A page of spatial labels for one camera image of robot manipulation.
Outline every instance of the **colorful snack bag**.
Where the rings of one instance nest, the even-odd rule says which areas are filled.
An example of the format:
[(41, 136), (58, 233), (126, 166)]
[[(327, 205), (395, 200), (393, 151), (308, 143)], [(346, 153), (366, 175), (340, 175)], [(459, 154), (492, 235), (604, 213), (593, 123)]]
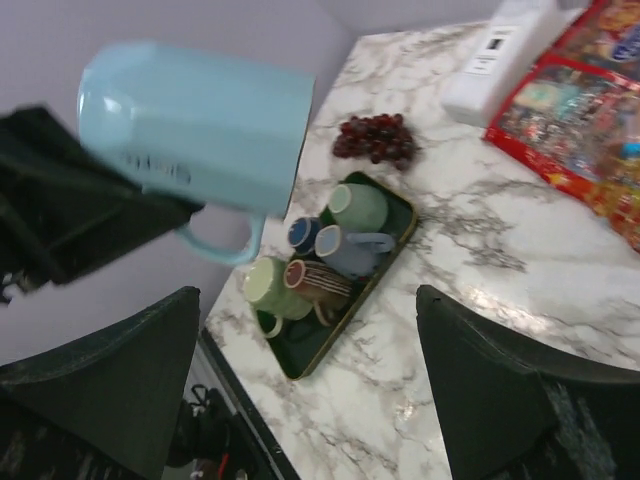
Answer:
[(589, 205), (640, 252), (640, 0), (596, 0), (485, 139)]

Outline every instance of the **marble countertop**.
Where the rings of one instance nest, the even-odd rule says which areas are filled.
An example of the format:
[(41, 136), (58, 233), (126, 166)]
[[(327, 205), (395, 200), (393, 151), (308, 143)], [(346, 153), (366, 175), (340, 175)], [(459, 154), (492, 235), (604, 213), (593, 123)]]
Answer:
[[(482, 25), (363, 37), (308, 133), (291, 211), (262, 254), (364, 170), (411, 199), (421, 226), (316, 371), (281, 373), (234, 271), (207, 327), (304, 480), (450, 479), (416, 327), (432, 284), (488, 318), (562, 350), (640, 368), (640, 255), (588, 208), (480, 140), (439, 106)], [(423, 147), (407, 174), (331, 157), (351, 114), (402, 112)]]

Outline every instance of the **green mug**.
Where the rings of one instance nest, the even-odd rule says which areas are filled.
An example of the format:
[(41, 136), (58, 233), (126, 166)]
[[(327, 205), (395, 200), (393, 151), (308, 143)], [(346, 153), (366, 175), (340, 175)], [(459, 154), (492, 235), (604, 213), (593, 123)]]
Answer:
[(331, 193), (329, 211), (341, 227), (355, 232), (378, 232), (387, 221), (389, 204), (377, 188), (342, 183)]
[(285, 262), (279, 258), (261, 257), (253, 263), (244, 279), (244, 297), (252, 309), (270, 313), (276, 318), (269, 331), (261, 326), (267, 338), (280, 333), (284, 320), (300, 320), (313, 309), (311, 302), (285, 287), (285, 268)]

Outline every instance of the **red grapes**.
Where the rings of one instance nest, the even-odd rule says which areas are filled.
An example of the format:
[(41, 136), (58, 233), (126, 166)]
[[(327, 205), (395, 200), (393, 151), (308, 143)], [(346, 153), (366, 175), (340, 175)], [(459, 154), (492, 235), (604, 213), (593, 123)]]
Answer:
[(333, 154), (338, 158), (368, 156), (371, 163), (393, 162), (400, 171), (409, 168), (416, 150), (411, 132), (399, 113), (352, 116), (340, 125), (340, 135), (333, 144)]

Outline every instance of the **dark green tray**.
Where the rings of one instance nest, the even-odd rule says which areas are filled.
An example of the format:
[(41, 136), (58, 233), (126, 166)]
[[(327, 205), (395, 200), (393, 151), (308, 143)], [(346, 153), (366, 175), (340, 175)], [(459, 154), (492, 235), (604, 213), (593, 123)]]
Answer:
[[(322, 326), (316, 318), (315, 312), (311, 311), (302, 320), (287, 322), (280, 335), (267, 340), (280, 368), (291, 380), (298, 380), (313, 372), (333, 342), (354, 317), (358, 308), (380, 282), (418, 226), (418, 213), (408, 200), (363, 172), (354, 172), (341, 183), (371, 185), (384, 193), (389, 202), (389, 218), (380, 231), (392, 235), (397, 244), (380, 265), (379, 270), (368, 281), (355, 283), (351, 300), (338, 312), (340, 320), (333, 327)], [(322, 211), (320, 219), (323, 225), (336, 223), (328, 208)], [(291, 260), (295, 258), (299, 258), (299, 256), (294, 254)], [(273, 315), (263, 311), (258, 311), (256, 314), (258, 321), (266, 331), (273, 328), (276, 321)]]

